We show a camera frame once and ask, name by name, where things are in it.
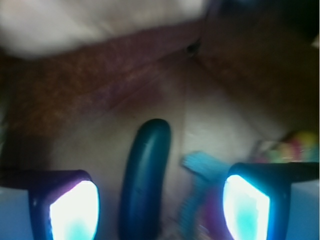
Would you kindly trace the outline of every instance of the white fabric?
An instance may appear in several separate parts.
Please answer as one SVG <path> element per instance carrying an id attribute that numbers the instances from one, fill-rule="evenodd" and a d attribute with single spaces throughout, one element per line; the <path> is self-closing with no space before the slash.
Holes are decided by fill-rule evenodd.
<path id="1" fill-rule="evenodd" d="M 196 19 L 208 0 L 0 0 L 0 47 L 34 58 Z"/>

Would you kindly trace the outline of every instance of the dark blue curved handle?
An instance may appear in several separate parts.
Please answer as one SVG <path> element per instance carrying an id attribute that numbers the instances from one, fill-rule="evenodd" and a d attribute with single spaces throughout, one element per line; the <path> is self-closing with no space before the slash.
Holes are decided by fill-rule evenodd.
<path id="1" fill-rule="evenodd" d="M 170 143 L 171 130 L 165 120 L 149 120 L 139 129 L 131 148 L 122 188 L 119 213 L 121 240 L 157 238 Z"/>

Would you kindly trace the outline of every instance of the bright white light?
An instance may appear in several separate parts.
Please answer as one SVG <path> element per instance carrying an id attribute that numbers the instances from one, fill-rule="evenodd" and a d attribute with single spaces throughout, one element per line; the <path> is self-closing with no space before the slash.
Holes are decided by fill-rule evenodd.
<path id="1" fill-rule="evenodd" d="M 267 239 L 269 210 L 269 196 L 239 175 L 227 178 L 223 189 L 223 212 L 235 240 Z"/>
<path id="2" fill-rule="evenodd" d="M 98 189 L 91 181 L 81 181 L 50 205 L 53 240 L 92 240 L 98 217 Z"/>

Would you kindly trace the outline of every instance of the blue plastic piece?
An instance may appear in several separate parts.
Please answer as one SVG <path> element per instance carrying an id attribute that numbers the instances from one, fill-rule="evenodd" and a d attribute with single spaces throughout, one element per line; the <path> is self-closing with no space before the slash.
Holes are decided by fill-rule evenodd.
<path id="1" fill-rule="evenodd" d="M 230 165 L 201 151 L 187 155 L 183 165 L 194 173 L 194 183 L 191 196 L 184 202 L 181 209 L 179 230 L 183 239 L 193 240 L 197 210 L 204 202 L 210 186 L 225 179 Z"/>
<path id="2" fill-rule="evenodd" d="M 118 229 L 121 240 L 157 238 L 170 143 L 171 130 L 165 120 L 149 120 L 139 129 L 122 188 Z"/>

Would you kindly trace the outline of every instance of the colorful toy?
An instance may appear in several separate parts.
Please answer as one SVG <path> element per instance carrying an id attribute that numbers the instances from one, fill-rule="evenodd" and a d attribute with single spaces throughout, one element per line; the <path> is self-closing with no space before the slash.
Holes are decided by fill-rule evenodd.
<path id="1" fill-rule="evenodd" d="M 199 151 L 187 155 L 184 158 L 183 166 L 194 173 L 194 183 L 193 191 L 190 197 L 187 198 L 187 200 L 182 205 L 179 230 L 183 239 L 193 240 L 197 235 L 197 212 L 199 211 L 200 206 L 205 202 L 208 191 L 214 186 L 223 185 L 230 165 L 228 163 L 221 162 L 204 152 Z M 219 199 L 222 199 L 222 194 L 212 195 L 211 200 L 219 201 Z M 209 211 L 212 216 L 216 216 L 217 218 L 223 217 L 220 212 L 215 213 L 214 209 L 210 208 Z M 208 225 L 215 225 L 213 221 L 214 220 L 211 221 L 211 218 L 208 219 Z"/>
<path id="2" fill-rule="evenodd" d="M 256 163 L 319 162 L 319 137 L 308 131 L 296 132 L 253 161 Z"/>

